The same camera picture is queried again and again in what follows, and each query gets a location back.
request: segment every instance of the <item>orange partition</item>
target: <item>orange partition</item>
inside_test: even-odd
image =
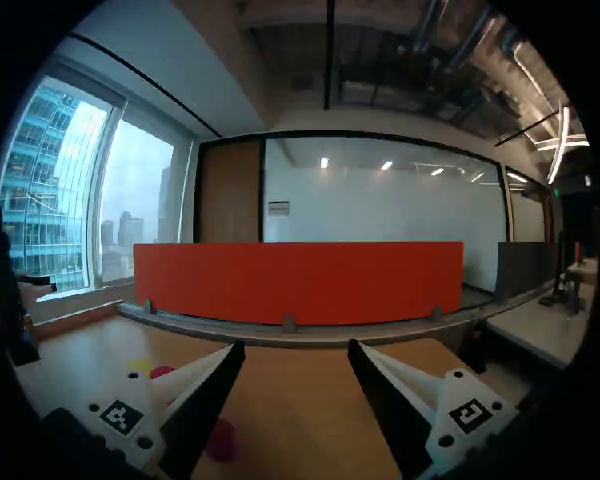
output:
[[[134,246],[136,297],[204,318],[348,325],[460,308],[461,242]]]

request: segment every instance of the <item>glass wall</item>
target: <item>glass wall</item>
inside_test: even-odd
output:
[[[506,176],[514,241],[552,243],[554,226],[548,189],[509,167],[506,168]]]
[[[132,277],[135,243],[176,241],[192,135],[93,79],[59,76],[71,83],[44,77],[20,118],[0,205],[14,268],[64,292]]]
[[[493,292],[506,240],[499,167],[367,138],[266,141],[265,242],[460,241],[464,283]]]

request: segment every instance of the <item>wooden door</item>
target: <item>wooden door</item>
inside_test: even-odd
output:
[[[198,221],[194,238],[200,243],[262,240],[263,141],[203,147],[197,188]]]

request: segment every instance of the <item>glass skyscraper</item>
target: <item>glass skyscraper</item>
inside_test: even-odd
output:
[[[16,270],[49,275],[58,291],[88,286],[86,193],[107,112],[46,78],[12,139],[0,186]]]

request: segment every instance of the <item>desk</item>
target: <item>desk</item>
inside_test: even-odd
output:
[[[21,367],[18,376],[32,388],[40,365],[48,370],[53,398],[30,397],[45,414],[52,403],[70,406],[99,391],[131,359],[179,367],[221,346],[113,316],[44,341],[43,363]],[[378,349],[437,376],[468,369],[430,338]],[[192,478],[399,478],[345,349],[248,346],[222,416],[236,427],[238,460],[221,464],[202,454]]]
[[[596,258],[584,258],[581,265],[574,263],[567,270],[579,273],[582,276],[582,283],[585,284],[595,285],[598,280],[598,260]]]
[[[590,306],[595,288],[582,287],[581,298]],[[487,328],[563,369],[578,351],[588,320],[589,308],[569,315],[566,306],[540,305],[535,298],[489,318]]]

